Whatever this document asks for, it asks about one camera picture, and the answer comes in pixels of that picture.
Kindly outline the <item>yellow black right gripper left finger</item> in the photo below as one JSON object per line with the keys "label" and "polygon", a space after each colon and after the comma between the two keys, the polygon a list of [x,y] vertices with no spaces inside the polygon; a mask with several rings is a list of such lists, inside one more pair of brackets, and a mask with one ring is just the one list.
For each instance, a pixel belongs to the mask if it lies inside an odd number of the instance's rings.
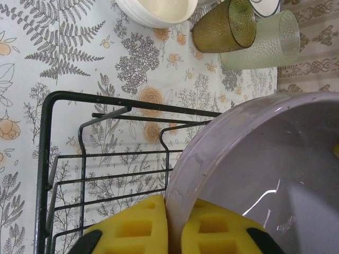
{"label": "yellow black right gripper left finger", "polygon": [[153,195],[91,226],[73,254],[168,254],[163,196]]}

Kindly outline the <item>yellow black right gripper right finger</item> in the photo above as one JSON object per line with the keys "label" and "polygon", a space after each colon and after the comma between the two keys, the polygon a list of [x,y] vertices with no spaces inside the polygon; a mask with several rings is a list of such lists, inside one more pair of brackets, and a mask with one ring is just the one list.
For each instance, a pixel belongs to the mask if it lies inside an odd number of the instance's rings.
{"label": "yellow black right gripper right finger", "polygon": [[257,222],[198,199],[181,236],[181,254],[286,254]]}

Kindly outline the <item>lilac ceramic bowl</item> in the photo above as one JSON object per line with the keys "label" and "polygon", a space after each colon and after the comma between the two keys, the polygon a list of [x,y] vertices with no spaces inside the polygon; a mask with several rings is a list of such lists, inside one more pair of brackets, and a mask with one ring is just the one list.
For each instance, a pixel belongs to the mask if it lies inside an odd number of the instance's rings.
{"label": "lilac ceramic bowl", "polygon": [[165,192],[171,254],[197,199],[256,221],[286,254],[339,254],[339,92],[260,97],[207,124]]}

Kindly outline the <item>black wire dish rack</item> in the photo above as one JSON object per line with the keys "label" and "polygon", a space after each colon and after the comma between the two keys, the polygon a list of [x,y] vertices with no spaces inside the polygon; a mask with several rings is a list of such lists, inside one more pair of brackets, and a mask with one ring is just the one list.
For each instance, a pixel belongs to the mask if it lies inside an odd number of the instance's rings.
{"label": "black wire dish rack", "polygon": [[[79,155],[57,155],[54,160],[50,160],[50,145],[51,145],[51,129],[52,129],[52,115],[53,107],[57,101],[75,101],[91,104],[103,104],[103,105],[112,105],[118,106],[119,109],[111,113],[93,113],[92,119],[82,123],[78,128],[78,142],[81,149],[81,154]],[[138,117],[138,116],[128,116],[127,113],[133,110],[134,108],[146,109],[146,110],[155,110],[166,113],[177,113],[184,115],[194,115],[207,117],[206,121],[188,121],[188,120],[173,120],[173,119],[158,119],[154,117]],[[102,122],[108,119],[117,119],[117,120],[133,120],[133,121],[144,121],[144,122],[159,122],[159,123],[174,123],[176,126],[174,129],[184,129],[194,126],[204,126],[207,125],[211,118],[216,118],[220,115],[219,112],[213,111],[204,111],[197,110],[192,108],[170,106],[157,103],[141,102],[125,98],[117,97],[107,97],[102,95],[92,95],[92,94],[82,94],[77,92],[68,92],[63,90],[58,90],[50,93],[46,96],[43,101],[42,110],[41,110],[41,127],[40,127],[40,139],[39,139],[39,156],[38,156],[38,179],[37,179],[37,199],[36,199],[36,208],[35,208],[35,229],[34,229],[34,254],[55,254],[56,243],[58,238],[69,235],[71,233],[78,233],[82,235],[84,230],[88,227],[84,225],[84,210],[85,207],[92,204],[104,203],[109,201],[117,201],[123,198],[130,197],[144,197],[145,195],[153,193],[161,193],[166,190],[166,187],[160,189],[146,190],[138,194],[127,194],[127,195],[118,195],[117,197],[110,198],[101,198],[94,201],[85,200],[85,185],[87,182],[95,182],[104,179],[117,179],[122,177],[132,177],[132,176],[143,176],[143,175],[154,175],[157,172],[152,171],[142,171],[135,173],[119,174],[119,175],[109,175],[102,177],[86,177],[86,166],[87,159],[90,157],[115,157],[115,156],[132,156],[132,155],[156,155],[156,154],[165,154],[166,160],[169,160],[170,155],[173,153],[173,150],[170,150],[165,142],[163,141],[164,132],[170,131],[170,128],[165,128],[159,134],[159,140],[163,146],[163,150],[154,150],[154,151],[133,151],[133,152],[123,152],[123,153],[93,153],[88,154],[86,152],[84,142],[83,142],[83,130],[85,127],[88,127],[92,124]],[[59,159],[70,159],[70,158],[81,158],[81,176],[73,180],[61,180],[55,181],[56,169],[58,166]],[[62,185],[68,184],[80,184],[80,201],[71,205],[56,206],[56,196],[58,188]],[[79,226],[66,230],[60,233],[53,233],[53,220],[55,213],[60,210],[66,210],[71,208],[79,209]]]}

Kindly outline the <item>pale green textured glass tumbler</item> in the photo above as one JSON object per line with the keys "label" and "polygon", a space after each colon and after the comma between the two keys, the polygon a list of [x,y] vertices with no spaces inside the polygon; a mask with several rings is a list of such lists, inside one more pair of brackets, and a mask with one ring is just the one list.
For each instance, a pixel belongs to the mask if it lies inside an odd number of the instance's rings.
{"label": "pale green textured glass tumbler", "polygon": [[257,21],[254,43],[247,49],[221,53],[228,70],[281,67],[297,61],[300,50],[298,22],[290,10]]}

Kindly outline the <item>amber textured glass tumbler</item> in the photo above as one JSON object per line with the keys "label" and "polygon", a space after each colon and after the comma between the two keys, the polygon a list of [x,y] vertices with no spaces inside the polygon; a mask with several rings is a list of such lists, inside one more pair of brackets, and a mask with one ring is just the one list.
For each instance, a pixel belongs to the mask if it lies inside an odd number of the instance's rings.
{"label": "amber textured glass tumbler", "polygon": [[199,51],[225,53],[249,48],[256,30],[249,0],[224,0],[196,22],[191,34]]}

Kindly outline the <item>cream ceramic bowl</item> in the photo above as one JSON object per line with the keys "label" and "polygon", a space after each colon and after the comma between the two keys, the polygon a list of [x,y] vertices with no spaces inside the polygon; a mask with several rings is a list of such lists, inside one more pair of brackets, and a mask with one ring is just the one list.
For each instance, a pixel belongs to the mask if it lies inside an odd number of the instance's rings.
{"label": "cream ceramic bowl", "polygon": [[115,0],[133,21],[150,28],[170,28],[186,21],[198,0]]}

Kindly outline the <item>white plate with emblem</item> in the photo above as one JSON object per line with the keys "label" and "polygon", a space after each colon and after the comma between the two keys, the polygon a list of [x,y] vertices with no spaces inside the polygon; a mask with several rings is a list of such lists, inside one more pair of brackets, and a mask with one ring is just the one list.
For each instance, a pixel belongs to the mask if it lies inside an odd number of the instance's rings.
{"label": "white plate with emblem", "polygon": [[266,18],[274,15],[280,9],[280,0],[249,0],[255,15]]}

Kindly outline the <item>floral tablecloth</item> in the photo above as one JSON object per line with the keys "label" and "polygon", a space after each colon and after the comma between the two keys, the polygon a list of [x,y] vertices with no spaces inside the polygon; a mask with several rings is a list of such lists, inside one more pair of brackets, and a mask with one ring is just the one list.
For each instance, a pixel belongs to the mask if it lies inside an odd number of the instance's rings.
{"label": "floral tablecloth", "polygon": [[[41,110],[56,90],[224,112],[271,95],[274,68],[227,71],[199,52],[191,28],[209,7],[170,28],[131,20],[115,0],[0,0],[0,254],[33,254]],[[77,228],[162,192],[165,170],[200,131],[204,116],[133,108],[126,119],[79,126],[116,106],[58,101],[47,190],[55,197],[55,254]]]}

